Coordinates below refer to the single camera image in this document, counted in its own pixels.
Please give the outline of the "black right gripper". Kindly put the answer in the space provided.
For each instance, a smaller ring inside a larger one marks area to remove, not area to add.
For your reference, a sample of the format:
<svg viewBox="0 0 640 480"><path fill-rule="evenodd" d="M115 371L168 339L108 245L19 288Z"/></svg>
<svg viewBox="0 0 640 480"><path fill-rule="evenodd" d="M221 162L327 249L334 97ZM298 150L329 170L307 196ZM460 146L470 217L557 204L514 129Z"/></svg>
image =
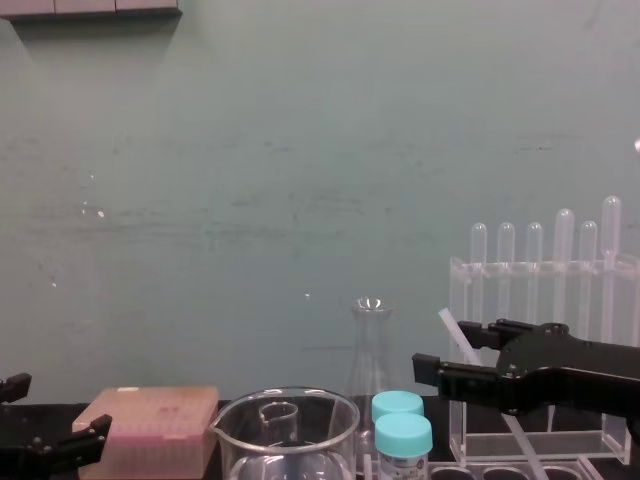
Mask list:
<svg viewBox="0 0 640 480"><path fill-rule="evenodd" d="M568 406L622 418L639 416L639 349L583 340L561 323L497 319L457 323L474 349L500 351L494 369L412 356L414 379L441 399L524 414Z"/></svg>

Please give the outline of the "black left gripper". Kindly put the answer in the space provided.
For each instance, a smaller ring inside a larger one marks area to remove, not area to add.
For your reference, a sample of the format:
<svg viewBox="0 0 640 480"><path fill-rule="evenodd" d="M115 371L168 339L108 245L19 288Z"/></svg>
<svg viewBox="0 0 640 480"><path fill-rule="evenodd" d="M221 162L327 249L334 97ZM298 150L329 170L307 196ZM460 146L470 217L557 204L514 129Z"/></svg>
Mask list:
<svg viewBox="0 0 640 480"><path fill-rule="evenodd" d="M19 373L0 381L0 403L13 403L29 393L32 376ZM34 476L78 469L101 460L111 428L112 417L102 415L89 426L72 432L54 444L40 437L21 445L1 445L1 478L34 479Z"/></svg>

